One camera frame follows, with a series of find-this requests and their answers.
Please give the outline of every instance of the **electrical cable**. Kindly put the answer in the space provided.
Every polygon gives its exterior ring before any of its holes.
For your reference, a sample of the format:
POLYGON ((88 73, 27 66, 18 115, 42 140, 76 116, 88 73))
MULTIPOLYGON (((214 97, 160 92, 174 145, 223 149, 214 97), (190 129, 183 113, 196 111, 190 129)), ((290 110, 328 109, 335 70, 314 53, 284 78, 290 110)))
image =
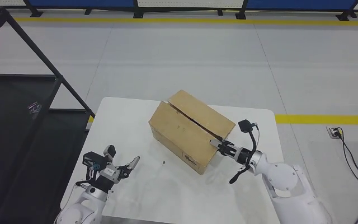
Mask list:
POLYGON ((256 125, 256 129, 258 131, 258 137, 257 137, 257 143, 256 143, 256 148, 258 147, 258 142, 260 141, 260 130, 258 128, 258 125, 256 125))
POLYGON ((353 172, 353 170, 352 170, 352 168, 351 168, 351 165, 349 164, 348 159, 347 159, 346 149, 348 150, 349 154, 351 155, 351 158, 352 158, 352 161, 353 161, 353 163, 354 163, 354 166, 355 166, 356 169, 358 170, 358 166, 357 166, 357 164, 356 164, 356 161, 354 160, 353 154, 352 154, 352 152, 349 150, 349 148, 347 147, 347 145, 346 145, 346 143, 345 143, 345 135, 344 135, 343 129, 342 129, 341 127, 338 127, 338 128, 337 128, 337 131, 338 131, 337 135, 338 135, 338 137, 340 138, 340 140, 341 140, 342 143, 343 143, 343 153, 344 153, 344 155, 345 155, 345 159, 346 159, 346 162, 347 162, 347 164, 348 164, 348 167, 349 167, 349 169, 351 170, 351 172, 352 172, 352 174, 354 175, 354 177, 358 180, 357 175, 353 172))
POLYGON ((84 221, 90 216, 92 215, 94 212, 91 212, 86 218, 84 218, 84 220, 81 223, 84 223, 84 221))
POLYGON ((250 153, 250 157, 247 159, 245 165, 248 166, 250 160, 251 160, 251 157, 252 155, 256 152, 256 149, 257 149, 257 144, 256 144, 256 140, 255 140, 255 137, 253 136, 252 132, 248 132, 249 135, 250 135, 250 138, 251 138, 251 141, 252 141, 252 151, 250 153))
POLYGON ((68 197, 68 199, 67 199, 67 201, 66 201, 66 204, 65 204, 65 206, 63 207, 63 209, 61 209, 61 211, 60 211, 60 212, 58 213, 58 215, 56 216, 55 221, 54 221, 54 224, 56 224, 56 221, 57 221, 58 217, 60 216, 61 212, 62 212, 62 211, 65 209, 65 207, 67 206, 67 204, 68 204, 68 202, 69 202, 69 199, 70 199, 70 197, 71 197, 71 195, 72 195, 72 193, 73 193, 73 190, 74 190, 75 188, 77 188, 77 185, 76 185, 76 184, 73 185, 73 188, 72 188, 72 190, 71 190, 71 193, 69 193, 69 197, 68 197))

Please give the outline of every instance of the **gray floor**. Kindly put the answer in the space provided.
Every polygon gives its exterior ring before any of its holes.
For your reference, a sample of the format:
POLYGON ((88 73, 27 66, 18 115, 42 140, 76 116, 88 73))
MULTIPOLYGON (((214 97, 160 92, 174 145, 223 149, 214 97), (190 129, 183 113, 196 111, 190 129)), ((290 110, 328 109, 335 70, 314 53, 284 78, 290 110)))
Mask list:
POLYGON ((102 217, 102 224, 158 224, 164 222, 152 222, 152 221, 143 221, 143 220, 132 220, 130 218, 119 218, 119 217, 102 217))
MULTIPOLYGON (((44 16, 82 13, 53 11, 44 16)), ((148 15, 164 16, 168 14, 148 15)), ((334 19, 313 14, 250 16, 334 19)), ((270 109, 275 114, 358 112, 358 26, 30 22, 21 26, 94 111, 105 96, 164 100, 184 89, 207 104, 270 109)), ((9 26, 0 29, 0 52, 0 73, 50 73, 9 26)), ((63 88, 53 107, 81 108, 63 88)), ((358 127, 342 127, 358 158, 358 127)), ((308 172, 333 222, 354 223, 358 181, 345 163, 340 142, 329 138, 325 125, 277 128, 285 161, 308 172)))

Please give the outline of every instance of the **cardboard box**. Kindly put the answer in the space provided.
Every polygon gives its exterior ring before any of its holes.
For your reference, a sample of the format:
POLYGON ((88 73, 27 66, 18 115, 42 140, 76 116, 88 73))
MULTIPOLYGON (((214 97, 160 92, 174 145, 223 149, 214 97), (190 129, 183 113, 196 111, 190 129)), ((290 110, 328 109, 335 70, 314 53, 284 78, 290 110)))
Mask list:
POLYGON ((235 124, 184 90, 162 101, 149 121, 153 137, 203 174, 216 148, 210 133, 226 138, 235 124))

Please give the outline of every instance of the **blue wall panel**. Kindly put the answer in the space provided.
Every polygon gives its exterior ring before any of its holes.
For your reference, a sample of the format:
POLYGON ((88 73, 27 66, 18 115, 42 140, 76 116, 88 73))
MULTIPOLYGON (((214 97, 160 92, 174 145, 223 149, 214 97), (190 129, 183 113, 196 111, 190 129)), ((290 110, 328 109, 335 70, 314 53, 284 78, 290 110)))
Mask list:
MULTIPOLYGON (((248 0, 248 8, 277 8, 294 10, 341 10, 354 0, 248 0)), ((133 0, 30 0, 34 6, 67 7, 132 7, 133 0)))
POLYGON ((349 8, 354 0, 248 0, 248 8, 341 10, 349 8))
POLYGON ((33 6, 131 7, 133 0, 30 0, 33 6))

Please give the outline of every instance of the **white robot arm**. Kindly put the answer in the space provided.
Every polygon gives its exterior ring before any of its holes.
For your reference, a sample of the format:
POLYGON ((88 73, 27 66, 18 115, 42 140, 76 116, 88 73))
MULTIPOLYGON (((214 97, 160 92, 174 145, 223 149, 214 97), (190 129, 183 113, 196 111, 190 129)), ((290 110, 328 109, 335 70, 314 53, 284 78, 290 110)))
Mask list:
POLYGON ((112 189, 114 184, 118 184, 121 179, 128 178, 140 159, 137 156, 125 166, 115 166, 112 163, 115 153, 114 146, 110 145, 103 152, 104 157, 94 152, 84 154, 82 163, 87 166, 87 180, 79 181, 76 185, 84 188, 85 191, 74 204, 64 208, 59 213, 54 223, 101 223, 102 212, 107 202, 109 190, 112 189), (89 200, 96 208, 92 210, 82 204, 85 200, 89 200))
POLYGON ((248 132, 253 141, 253 150, 236 147, 228 141, 223 141, 220 137, 212 139, 210 143, 224 155, 233 158, 238 163, 244 165, 238 174, 235 175, 230 183, 234 183, 240 174, 245 171, 253 173, 255 176, 261 174, 263 183, 271 198, 274 209, 282 224, 328 224, 332 223, 330 216, 324 206, 317 199, 312 191, 312 187, 299 166, 291 167, 285 163, 267 162, 266 154, 256 151, 256 141, 251 133, 252 127, 257 124, 251 124, 244 120, 239 122, 241 131, 248 132), (281 191, 290 191, 300 183, 303 192, 293 197, 280 197, 275 189, 281 191))

